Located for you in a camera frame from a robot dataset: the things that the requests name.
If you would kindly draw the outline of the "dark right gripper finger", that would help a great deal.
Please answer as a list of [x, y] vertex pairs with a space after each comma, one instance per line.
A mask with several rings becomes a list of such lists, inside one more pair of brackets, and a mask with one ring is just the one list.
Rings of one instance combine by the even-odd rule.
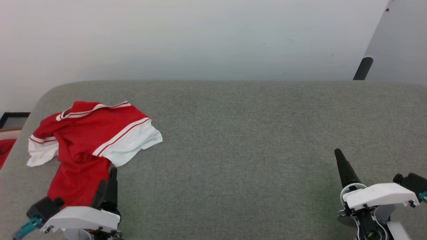
[[343, 152], [339, 148], [337, 148], [334, 150], [334, 154], [336, 157], [336, 163], [343, 189], [350, 184], [361, 183], [360, 179], [354, 172], [354, 169], [344, 156]]

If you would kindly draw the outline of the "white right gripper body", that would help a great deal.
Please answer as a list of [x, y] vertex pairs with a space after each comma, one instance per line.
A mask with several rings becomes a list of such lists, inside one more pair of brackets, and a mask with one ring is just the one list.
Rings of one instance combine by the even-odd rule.
[[400, 222], [390, 219], [396, 205], [415, 208], [420, 204], [415, 193], [401, 185], [350, 184], [341, 191], [340, 201], [344, 208], [338, 212], [338, 221], [357, 229], [354, 240], [412, 240]]

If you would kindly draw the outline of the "beige basket rim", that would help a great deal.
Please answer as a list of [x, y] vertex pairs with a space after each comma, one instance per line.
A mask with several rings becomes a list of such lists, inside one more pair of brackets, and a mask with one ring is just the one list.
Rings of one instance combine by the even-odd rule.
[[22, 129], [0, 129], [0, 140], [17, 139]]

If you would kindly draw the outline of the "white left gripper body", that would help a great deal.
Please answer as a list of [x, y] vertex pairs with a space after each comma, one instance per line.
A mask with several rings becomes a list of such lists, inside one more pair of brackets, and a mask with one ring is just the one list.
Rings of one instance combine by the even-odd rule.
[[70, 206], [51, 217], [40, 231], [47, 234], [61, 230], [65, 240], [122, 240], [120, 221], [117, 209]]

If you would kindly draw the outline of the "red cloth in basket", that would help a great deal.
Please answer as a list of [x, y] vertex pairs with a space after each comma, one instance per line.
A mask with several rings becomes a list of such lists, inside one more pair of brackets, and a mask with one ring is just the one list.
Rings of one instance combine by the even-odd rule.
[[0, 170], [2, 169], [10, 151], [12, 150], [16, 139], [3, 139], [0, 140]]

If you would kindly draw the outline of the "black picture frame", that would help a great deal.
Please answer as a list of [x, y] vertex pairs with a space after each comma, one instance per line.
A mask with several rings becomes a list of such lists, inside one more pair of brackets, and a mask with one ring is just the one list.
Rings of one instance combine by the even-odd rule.
[[5, 112], [0, 117], [0, 129], [21, 129], [29, 115], [30, 112]]

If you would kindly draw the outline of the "grey panel board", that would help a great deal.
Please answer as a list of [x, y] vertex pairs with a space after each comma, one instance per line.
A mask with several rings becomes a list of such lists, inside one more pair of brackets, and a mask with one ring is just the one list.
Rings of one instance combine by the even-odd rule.
[[427, 86], [427, 0], [390, 0], [365, 55], [366, 81]]

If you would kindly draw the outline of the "black pole with white cap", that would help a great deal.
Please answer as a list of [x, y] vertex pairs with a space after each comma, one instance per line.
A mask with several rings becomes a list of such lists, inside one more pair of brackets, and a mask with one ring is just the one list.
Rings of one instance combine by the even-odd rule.
[[353, 81], [364, 81], [369, 73], [370, 68], [372, 67], [373, 62], [374, 60], [372, 57], [364, 57], [361, 60], [359, 67], [353, 77]]

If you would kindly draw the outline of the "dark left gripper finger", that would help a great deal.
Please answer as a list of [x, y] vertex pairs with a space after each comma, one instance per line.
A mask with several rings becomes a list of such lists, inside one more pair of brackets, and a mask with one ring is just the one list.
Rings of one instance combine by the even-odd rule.
[[106, 190], [106, 209], [116, 210], [118, 206], [118, 182], [117, 182], [117, 168], [111, 168]]
[[107, 181], [101, 180], [98, 184], [97, 190], [95, 191], [95, 194], [94, 194], [93, 199], [91, 201], [91, 207], [92, 208], [99, 208], [99, 206], [103, 202], [106, 190], [107, 190]]

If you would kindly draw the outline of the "red and white sports shirt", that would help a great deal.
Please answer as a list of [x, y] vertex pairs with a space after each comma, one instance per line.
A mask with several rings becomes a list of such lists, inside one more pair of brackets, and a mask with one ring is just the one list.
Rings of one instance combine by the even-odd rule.
[[125, 165], [140, 150], [162, 141], [151, 119], [127, 101], [76, 101], [41, 121], [28, 140], [27, 165], [40, 166], [57, 157], [60, 165], [48, 198], [61, 198], [64, 207], [90, 206], [111, 165]]

